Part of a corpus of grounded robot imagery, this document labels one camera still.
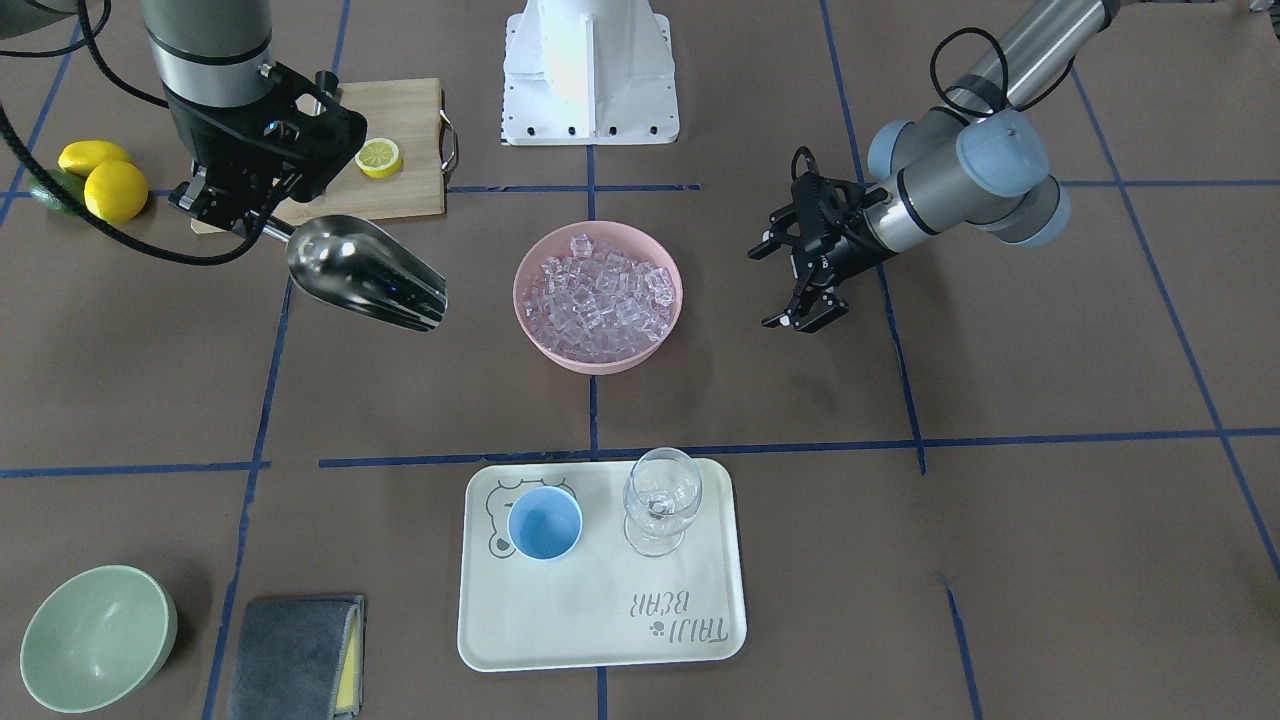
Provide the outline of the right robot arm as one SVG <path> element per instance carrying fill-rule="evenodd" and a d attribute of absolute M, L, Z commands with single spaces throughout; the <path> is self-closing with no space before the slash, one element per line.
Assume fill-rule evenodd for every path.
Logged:
<path fill-rule="evenodd" d="M 168 109 L 192 159 L 170 204 L 248 240 L 285 200 L 320 196 L 364 146 L 366 118 L 278 61 L 265 1 L 145 1 Z"/>

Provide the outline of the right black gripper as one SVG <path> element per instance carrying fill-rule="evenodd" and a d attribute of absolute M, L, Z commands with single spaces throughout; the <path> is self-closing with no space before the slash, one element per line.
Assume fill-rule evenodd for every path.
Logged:
<path fill-rule="evenodd" d="M 310 202 L 320 196 L 369 131 L 362 114 L 282 63 L 252 77 L 265 91 L 238 106 L 204 105 L 183 90 L 166 91 L 193 174 L 169 193 L 169 204 L 241 237 L 284 199 Z"/>

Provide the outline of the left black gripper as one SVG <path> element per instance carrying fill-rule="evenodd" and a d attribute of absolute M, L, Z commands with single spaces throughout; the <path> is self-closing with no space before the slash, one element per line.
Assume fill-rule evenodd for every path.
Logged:
<path fill-rule="evenodd" d="M 831 179 L 817 172 L 795 176 L 790 202 L 772 211 L 762 240 L 748 250 L 762 260 L 788 250 L 796 283 L 790 300 L 762 327 L 788 327 L 813 334 L 849 313 L 836 288 L 896 256 L 872 232 L 867 196 L 860 184 Z"/>

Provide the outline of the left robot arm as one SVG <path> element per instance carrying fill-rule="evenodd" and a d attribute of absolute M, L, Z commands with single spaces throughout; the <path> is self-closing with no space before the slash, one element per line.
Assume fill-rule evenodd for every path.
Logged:
<path fill-rule="evenodd" d="M 754 260 L 787 249 L 795 286 L 765 328 L 814 333 L 849 310 L 847 279 L 957 225 L 1014 247 L 1038 247 L 1069 223 L 1073 204 L 1051 174 L 1027 111 L 1052 94 L 1076 54 L 1110 27 L 1119 1 L 1038 1 L 918 120 L 883 126 L 864 187 L 824 177 L 808 147 L 791 164 L 791 200 L 771 214 Z"/>

